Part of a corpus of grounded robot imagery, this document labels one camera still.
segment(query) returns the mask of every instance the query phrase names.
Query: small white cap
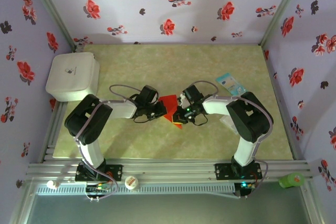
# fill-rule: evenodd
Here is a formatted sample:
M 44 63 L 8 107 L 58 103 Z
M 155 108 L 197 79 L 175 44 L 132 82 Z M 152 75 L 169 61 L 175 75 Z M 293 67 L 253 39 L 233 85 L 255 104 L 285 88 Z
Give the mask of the small white cap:
M 47 182 L 47 187 L 56 190 L 59 187 L 59 183 L 56 181 L 49 180 Z
M 139 181 L 134 176 L 129 176 L 125 179 L 125 187 L 128 190 L 136 190 L 139 187 Z

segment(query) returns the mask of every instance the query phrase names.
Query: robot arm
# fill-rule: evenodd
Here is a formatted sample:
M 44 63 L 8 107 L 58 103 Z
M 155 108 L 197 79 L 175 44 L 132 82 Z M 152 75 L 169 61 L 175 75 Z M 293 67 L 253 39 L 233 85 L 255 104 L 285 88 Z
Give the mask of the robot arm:
M 203 97 L 198 89 L 191 85 L 180 97 L 181 105 L 173 115 L 173 122 L 195 124 L 195 117 L 199 114 L 221 114 L 231 117 L 240 135 L 231 168 L 237 177 L 248 174 L 260 141 L 273 125 L 273 118 L 255 95 L 246 92 L 241 97 Z
M 83 156 L 85 173 L 87 173 L 88 177 L 95 180 L 103 179 L 102 176 L 92 168 L 106 173 L 106 160 L 100 150 L 98 136 L 107 120 L 117 118 L 135 120 L 145 115 L 147 120 L 151 121 L 165 115 L 167 113 L 166 108 L 162 101 L 157 101 L 157 94 L 156 90 L 150 86 L 145 86 L 140 94 L 132 96 L 135 97 L 134 100 L 111 100 L 101 105 L 99 105 L 101 103 L 100 100 L 90 94 L 69 114 L 65 120 L 65 127 L 73 137 L 87 124 L 83 132 L 79 135 L 77 143 L 80 148 L 80 153 Z

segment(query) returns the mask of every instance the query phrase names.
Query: beige mat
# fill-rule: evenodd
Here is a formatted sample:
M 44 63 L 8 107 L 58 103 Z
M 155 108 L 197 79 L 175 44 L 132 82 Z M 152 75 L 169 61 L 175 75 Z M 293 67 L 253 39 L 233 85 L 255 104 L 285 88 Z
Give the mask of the beige mat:
M 217 45 L 87 45 L 100 63 L 101 99 L 119 99 L 109 92 L 111 84 L 127 84 L 141 89 L 148 84 L 160 95 L 179 95 L 197 80 L 215 79 L 227 72 L 252 91 L 274 118 L 274 130 L 260 146 L 257 157 L 292 159 L 261 47 Z M 219 86 L 219 95 L 229 95 Z M 214 91 L 198 84 L 207 95 Z M 126 88 L 115 88 L 126 96 Z M 78 102 L 69 102 L 66 116 Z M 105 158 L 224 158 L 234 154 L 239 136 L 209 115 L 204 126 L 187 124 L 180 130 L 165 118 L 144 124 L 129 119 L 109 120 L 99 137 Z M 73 138 L 62 125 L 54 157 L 78 157 Z

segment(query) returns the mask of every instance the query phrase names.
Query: floral wallpaper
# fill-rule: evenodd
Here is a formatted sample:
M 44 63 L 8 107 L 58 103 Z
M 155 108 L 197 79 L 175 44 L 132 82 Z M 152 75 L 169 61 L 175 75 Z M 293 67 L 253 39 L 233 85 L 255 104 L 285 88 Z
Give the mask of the floral wallpaper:
M 334 0 L 291 0 L 265 58 L 291 142 L 311 165 L 327 222 L 336 219 L 336 9 Z
M 259 43 L 280 1 L 52 0 L 75 44 Z
M 0 223 L 9 223 L 55 105 L 45 91 L 51 62 L 70 47 L 40 0 L 0 5 Z

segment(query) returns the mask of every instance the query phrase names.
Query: white box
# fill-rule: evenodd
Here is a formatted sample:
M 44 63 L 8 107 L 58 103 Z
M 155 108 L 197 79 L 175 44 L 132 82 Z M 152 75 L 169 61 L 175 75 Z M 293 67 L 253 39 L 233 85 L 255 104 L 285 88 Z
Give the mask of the white box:
M 46 91 L 60 102 L 97 94 L 99 63 L 91 52 L 57 55 L 51 64 Z

